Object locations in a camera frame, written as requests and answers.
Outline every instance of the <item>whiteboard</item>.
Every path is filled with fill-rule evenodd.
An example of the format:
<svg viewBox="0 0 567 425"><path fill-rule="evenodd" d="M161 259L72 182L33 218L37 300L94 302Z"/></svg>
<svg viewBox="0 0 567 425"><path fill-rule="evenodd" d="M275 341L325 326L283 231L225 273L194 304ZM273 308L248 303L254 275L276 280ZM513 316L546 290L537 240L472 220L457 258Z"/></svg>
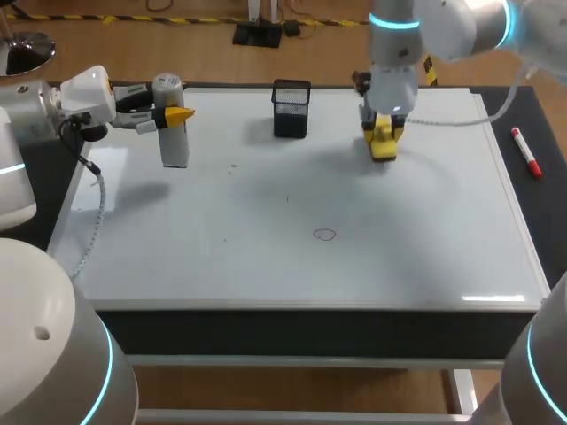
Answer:
<svg viewBox="0 0 567 425"><path fill-rule="evenodd" d="M408 124L396 161L375 164L352 90L312 90L303 140L272 136L270 94L188 89L187 169L161 166L157 134L92 144L107 211L76 282L97 309L540 306L548 286L490 125ZM467 89L426 89L412 116L485 109ZM77 170L49 249L69 271L93 181Z"/></svg>

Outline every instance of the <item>yellow black caution tape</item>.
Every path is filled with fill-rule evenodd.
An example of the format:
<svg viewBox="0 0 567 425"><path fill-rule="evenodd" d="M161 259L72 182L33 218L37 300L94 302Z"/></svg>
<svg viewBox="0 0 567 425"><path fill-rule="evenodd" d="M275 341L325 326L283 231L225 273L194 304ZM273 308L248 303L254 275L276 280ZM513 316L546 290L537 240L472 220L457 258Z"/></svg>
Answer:
<svg viewBox="0 0 567 425"><path fill-rule="evenodd" d="M427 75L427 84L432 87L437 87L437 74L435 73L435 69L433 68L433 61L431 60L431 56L427 56L423 60L423 68L425 69L425 75Z"/></svg>
<svg viewBox="0 0 567 425"><path fill-rule="evenodd" d="M164 18L152 16L127 16L127 15L36 15L30 14L8 14L8 19L15 20L99 20L104 24L111 24L115 21L134 21L134 22L158 22L160 24L238 24L246 22L248 19L236 18ZM286 22L296 22L301 26L312 27L359 27L368 25L367 20L334 20L334 19L297 19L286 20Z"/></svg>

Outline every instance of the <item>black mesh cup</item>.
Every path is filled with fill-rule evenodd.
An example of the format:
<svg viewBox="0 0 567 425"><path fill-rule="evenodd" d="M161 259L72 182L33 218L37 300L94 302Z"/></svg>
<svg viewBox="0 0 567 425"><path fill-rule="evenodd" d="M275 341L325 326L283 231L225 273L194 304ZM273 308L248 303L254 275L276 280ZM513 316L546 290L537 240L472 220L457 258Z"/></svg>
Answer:
<svg viewBox="0 0 567 425"><path fill-rule="evenodd" d="M309 81L274 81L272 103L274 104L275 137L305 138L310 96L311 83Z"/></svg>

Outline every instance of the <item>white cable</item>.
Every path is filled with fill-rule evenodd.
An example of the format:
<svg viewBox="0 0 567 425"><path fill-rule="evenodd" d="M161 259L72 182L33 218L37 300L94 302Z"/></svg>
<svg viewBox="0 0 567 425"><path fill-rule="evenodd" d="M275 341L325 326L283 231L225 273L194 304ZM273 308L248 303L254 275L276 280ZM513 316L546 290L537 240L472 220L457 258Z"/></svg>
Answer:
<svg viewBox="0 0 567 425"><path fill-rule="evenodd" d="M512 104L512 101L514 100L514 97L516 97L517 88L520 86L520 84L522 84L524 77L528 74L531 68L532 66L530 64L523 64L522 66L520 66L520 69L518 69L516 77L514 78L514 82L510 86L510 90L508 92L508 96L506 97L506 100L504 101L504 104L501 106L500 110L497 113L495 113L490 117L486 117L481 120L456 121L456 122L430 121L430 120L418 120L415 118L407 118L406 122L409 122L411 124L420 124L424 126L436 126L436 127L469 127L469 126L477 126L479 124L485 124L486 122L494 122L508 111L510 105Z"/></svg>
<svg viewBox="0 0 567 425"><path fill-rule="evenodd" d="M75 279L82 271L82 269L87 265L89 262L90 254L95 250L95 245L97 244L98 235L100 234L100 229L103 227L103 221L105 219L105 206L106 206L106 186L105 186L105 178L102 174L99 174L97 177L97 181L92 184L92 186L98 185L100 188L100 204L98 206L97 212L97 222L95 223L95 229L92 232L92 237L90 238L89 246L85 251L84 255L77 264L77 267L74 268L74 271L70 274L69 277L71 279Z"/></svg>

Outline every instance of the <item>black table surface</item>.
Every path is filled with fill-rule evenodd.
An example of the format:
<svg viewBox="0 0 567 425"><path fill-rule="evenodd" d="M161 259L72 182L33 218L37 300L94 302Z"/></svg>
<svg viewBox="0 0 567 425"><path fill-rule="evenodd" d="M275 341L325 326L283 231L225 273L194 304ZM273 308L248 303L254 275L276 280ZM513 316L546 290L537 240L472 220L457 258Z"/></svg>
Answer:
<svg viewBox="0 0 567 425"><path fill-rule="evenodd" d="M236 87L200 85L200 87ZM489 114L508 88L475 87ZM520 127L543 178L526 168L510 129ZM541 265L553 286L567 270L567 166L530 87L493 131ZM5 231L46 250L74 169L60 142L22 148L37 201L29 222ZM99 312L127 354L313 356L372 359L504 359L531 313L242 310Z"/></svg>

